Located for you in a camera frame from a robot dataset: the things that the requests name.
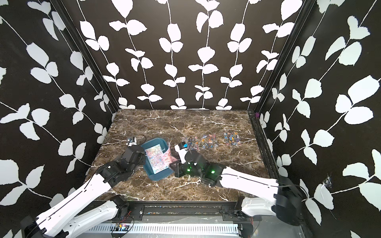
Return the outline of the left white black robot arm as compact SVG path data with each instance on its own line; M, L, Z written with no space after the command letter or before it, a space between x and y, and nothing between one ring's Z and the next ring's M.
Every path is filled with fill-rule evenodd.
M25 217L21 221L22 237L76 238L104 221L127 219L131 215L131 209L121 195L115 195L85 213L82 210L118 183L128 180L137 166L145 164L145 156L141 146L128 147L115 160L100 166L86 183L54 207L36 218Z

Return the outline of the teal plastic storage box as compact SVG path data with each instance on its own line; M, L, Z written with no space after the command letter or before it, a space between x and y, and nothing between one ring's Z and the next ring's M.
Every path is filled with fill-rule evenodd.
M143 166L148 178L152 181L159 181L173 173L167 162L166 152L170 152L168 143L162 138L154 138L142 145L146 154L146 162Z

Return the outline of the black front mounting rail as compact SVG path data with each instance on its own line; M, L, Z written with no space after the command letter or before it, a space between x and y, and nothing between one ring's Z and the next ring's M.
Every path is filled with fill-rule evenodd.
M242 202L218 202L218 201L128 201L128 212L124 211L117 218L124 217L130 211L130 217L137 221L142 221L148 216L221 216L223 221L233 221L238 223L250 223L252 220L261 221L262 217L275 216L286 224L298 226L302 221L301 208L293 205L276 205L274 210L276 215L246 215L241 208Z

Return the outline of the pink sticker sheet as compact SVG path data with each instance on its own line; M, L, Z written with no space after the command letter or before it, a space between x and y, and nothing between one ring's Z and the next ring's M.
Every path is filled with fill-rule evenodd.
M164 165L170 166L171 163L178 161L178 159L172 155L170 143L167 145L168 149L163 153L162 160Z

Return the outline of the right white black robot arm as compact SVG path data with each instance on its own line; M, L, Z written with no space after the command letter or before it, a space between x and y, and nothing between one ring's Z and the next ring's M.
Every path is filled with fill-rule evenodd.
M250 217L275 216L299 226L302 223L303 189L286 177L260 178L207 161L199 152L182 143L175 146L179 159L170 164L176 177L198 177L207 186L235 189L249 194L239 199L236 211Z

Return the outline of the small circuit board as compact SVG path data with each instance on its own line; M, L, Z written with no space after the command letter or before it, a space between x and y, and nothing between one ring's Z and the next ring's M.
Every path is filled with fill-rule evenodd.
M125 234L130 230L131 223L117 223L112 228L111 233L115 234Z

